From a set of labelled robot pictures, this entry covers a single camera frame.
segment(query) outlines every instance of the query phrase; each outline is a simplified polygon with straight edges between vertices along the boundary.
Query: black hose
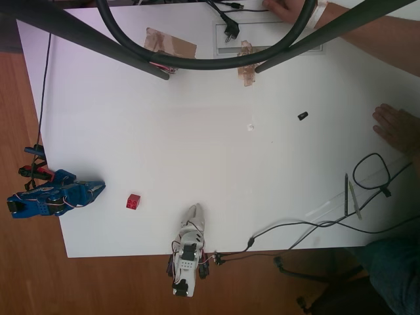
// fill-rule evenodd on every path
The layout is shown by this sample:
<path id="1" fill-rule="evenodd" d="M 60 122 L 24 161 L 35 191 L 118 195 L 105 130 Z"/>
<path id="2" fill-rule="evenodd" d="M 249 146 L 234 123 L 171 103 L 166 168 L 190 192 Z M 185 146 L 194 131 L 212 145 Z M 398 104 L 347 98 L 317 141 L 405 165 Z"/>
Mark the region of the black hose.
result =
<path id="1" fill-rule="evenodd" d="M 153 51 L 149 51 L 148 49 L 145 49 L 144 47 L 141 47 L 137 45 L 134 41 L 132 41 L 121 28 L 119 28 L 115 18 L 112 16 L 110 6 L 108 5 L 108 2 L 106 0 L 100 1 L 96 0 L 96 3 L 98 5 L 99 13 L 112 34 L 112 36 L 123 45 L 125 48 L 129 49 L 133 53 L 138 54 L 139 56 L 143 56 L 144 59 L 147 61 L 150 61 L 150 58 L 154 54 Z"/>
<path id="2" fill-rule="evenodd" d="M 278 43 L 275 45 L 253 54 L 245 56 L 239 56 L 234 58 L 224 59 L 189 59 L 179 58 L 174 56 L 168 56 L 166 54 L 160 54 L 158 52 L 152 52 L 144 47 L 137 45 L 134 41 L 129 39 L 124 32 L 119 28 L 117 22 L 112 16 L 111 10 L 106 0 L 96 0 L 98 4 L 99 13 L 111 34 L 115 39 L 124 47 L 130 49 L 134 53 L 146 59 L 149 62 L 155 62 L 157 64 L 163 64 L 165 66 L 190 69 L 190 70 L 221 70 L 231 69 L 237 67 L 248 66 L 250 64 L 258 64 L 264 62 L 277 54 L 281 53 L 284 49 L 292 45 L 296 39 L 303 32 L 304 28 L 308 24 L 312 12 L 316 6 L 316 0 L 306 0 L 303 8 L 296 23 L 290 29 L 289 33 L 286 34 Z"/>

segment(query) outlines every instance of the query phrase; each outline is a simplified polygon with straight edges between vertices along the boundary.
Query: person's hand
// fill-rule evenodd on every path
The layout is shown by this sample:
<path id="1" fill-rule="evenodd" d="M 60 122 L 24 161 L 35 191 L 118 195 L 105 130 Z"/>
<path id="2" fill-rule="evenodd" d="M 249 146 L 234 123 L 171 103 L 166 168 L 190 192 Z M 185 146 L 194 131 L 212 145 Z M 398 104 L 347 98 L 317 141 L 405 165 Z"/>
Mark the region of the person's hand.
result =
<path id="1" fill-rule="evenodd" d="M 380 124 L 373 130 L 393 148 L 411 157 L 420 154 L 419 118 L 387 104 L 376 107 L 373 118 Z"/>
<path id="2" fill-rule="evenodd" d="M 262 5 L 282 21 L 294 24 L 302 11 L 305 0 L 264 0 Z"/>

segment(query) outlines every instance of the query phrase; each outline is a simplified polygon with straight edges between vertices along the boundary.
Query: jeans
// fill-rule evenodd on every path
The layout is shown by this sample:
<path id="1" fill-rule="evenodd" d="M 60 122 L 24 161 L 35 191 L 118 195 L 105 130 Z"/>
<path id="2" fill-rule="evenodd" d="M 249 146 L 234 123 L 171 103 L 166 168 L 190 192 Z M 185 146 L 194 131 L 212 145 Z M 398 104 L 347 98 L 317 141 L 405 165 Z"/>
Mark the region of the jeans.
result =
<path id="1" fill-rule="evenodd" d="M 369 272 L 370 282 L 397 315 L 420 315 L 420 243 L 375 241 L 349 249 Z"/>

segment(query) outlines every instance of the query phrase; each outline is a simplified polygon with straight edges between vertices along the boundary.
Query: white robot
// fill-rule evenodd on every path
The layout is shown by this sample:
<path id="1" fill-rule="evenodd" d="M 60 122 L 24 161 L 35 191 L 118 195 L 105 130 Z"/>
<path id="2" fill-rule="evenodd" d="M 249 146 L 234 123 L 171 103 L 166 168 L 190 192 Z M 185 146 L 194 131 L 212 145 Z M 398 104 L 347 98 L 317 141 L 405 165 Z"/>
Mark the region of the white robot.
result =
<path id="1" fill-rule="evenodd" d="M 199 203 L 189 208 L 181 222 L 178 236 L 172 242 L 167 273 L 173 277 L 173 294 L 192 297 L 196 286 L 196 269 L 204 279 L 209 274 L 207 255 L 204 253 L 204 215 Z"/>

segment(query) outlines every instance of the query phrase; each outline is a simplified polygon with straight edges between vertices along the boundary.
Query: small red block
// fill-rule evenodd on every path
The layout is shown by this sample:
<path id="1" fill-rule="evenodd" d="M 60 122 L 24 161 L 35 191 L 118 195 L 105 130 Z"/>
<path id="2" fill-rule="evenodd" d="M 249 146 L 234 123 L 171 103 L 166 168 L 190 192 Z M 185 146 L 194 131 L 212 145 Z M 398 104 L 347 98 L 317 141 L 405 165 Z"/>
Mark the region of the small red block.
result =
<path id="1" fill-rule="evenodd" d="M 137 209 L 138 204 L 140 203 L 140 196 L 131 194 L 129 199 L 127 200 L 127 208 L 129 209 Z"/>

